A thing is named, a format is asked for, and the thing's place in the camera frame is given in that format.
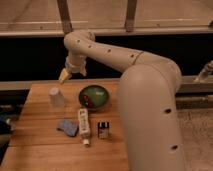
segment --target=sponge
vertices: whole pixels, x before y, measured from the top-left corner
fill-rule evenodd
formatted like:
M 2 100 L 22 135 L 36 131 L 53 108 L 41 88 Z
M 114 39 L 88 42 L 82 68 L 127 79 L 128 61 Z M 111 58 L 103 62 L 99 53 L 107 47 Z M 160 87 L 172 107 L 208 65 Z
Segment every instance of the sponge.
M 78 125 L 67 119 L 64 119 L 59 122 L 57 129 L 63 131 L 70 137 L 75 137 L 78 132 Z

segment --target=wooden tabletop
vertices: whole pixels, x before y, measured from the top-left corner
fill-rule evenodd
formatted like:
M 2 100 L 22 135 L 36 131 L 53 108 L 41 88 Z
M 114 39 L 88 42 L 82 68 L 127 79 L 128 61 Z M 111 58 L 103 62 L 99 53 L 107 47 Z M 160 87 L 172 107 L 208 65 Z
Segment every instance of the wooden tabletop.
M 87 85 L 104 86 L 110 93 L 108 106 L 91 113 L 91 147 L 57 131 L 61 119 L 77 123 L 81 107 L 78 94 Z M 67 100 L 64 108 L 52 107 L 49 90 L 59 87 Z M 123 132 L 117 112 L 117 81 L 79 81 L 33 84 L 0 167 L 1 171 L 127 171 Z M 213 170 L 213 108 L 179 110 L 187 171 Z M 97 137 L 97 122 L 110 122 L 110 137 Z
M 103 110 L 91 113 L 91 147 L 85 148 L 79 135 L 74 138 L 57 131 L 61 119 L 77 123 L 81 107 L 78 94 L 87 85 L 104 86 L 110 101 Z M 52 107 L 49 90 L 57 86 L 67 106 Z M 127 171 L 128 162 L 123 133 L 116 109 L 117 82 L 73 82 L 34 84 L 6 151 L 3 171 Z M 109 139 L 98 139 L 97 123 L 109 121 Z

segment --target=bowl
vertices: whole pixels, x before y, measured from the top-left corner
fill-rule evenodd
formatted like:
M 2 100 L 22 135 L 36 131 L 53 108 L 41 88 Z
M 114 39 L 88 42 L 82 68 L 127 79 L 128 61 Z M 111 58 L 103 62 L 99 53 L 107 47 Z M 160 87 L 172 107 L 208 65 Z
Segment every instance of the bowl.
M 100 85 L 89 85 L 79 93 L 79 102 L 89 111 L 102 109 L 109 100 L 108 91 Z

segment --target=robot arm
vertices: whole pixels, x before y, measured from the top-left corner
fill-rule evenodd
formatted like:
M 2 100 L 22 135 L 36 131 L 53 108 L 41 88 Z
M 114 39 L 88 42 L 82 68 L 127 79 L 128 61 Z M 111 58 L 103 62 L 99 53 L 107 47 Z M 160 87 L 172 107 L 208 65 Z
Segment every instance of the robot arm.
M 86 74 L 86 56 L 123 73 L 118 88 L 121 117 L 132 171 L 185 171 L 174 95 L 181 83 L 178 66 L 148 52 L 96 43 L 88 31 L 64 38 L 69 50 L 59 81 Z

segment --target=black panel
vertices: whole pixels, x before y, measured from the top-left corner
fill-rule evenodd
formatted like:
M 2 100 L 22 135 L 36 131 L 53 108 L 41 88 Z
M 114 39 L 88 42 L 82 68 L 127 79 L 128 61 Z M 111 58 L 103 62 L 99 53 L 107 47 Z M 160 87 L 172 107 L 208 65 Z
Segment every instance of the black panel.
M 196 75 L 212 60 L 213 34 L 97 37 L 97 42 L 146 50 L 173 59 L 183 75 Z M 0 81 L 58 79 L 67 50 L 63 38 L 1 38 Z M 87 59 L 86 78 L 120 73 Z M 74 78 L 83 78 L 77 74 Z

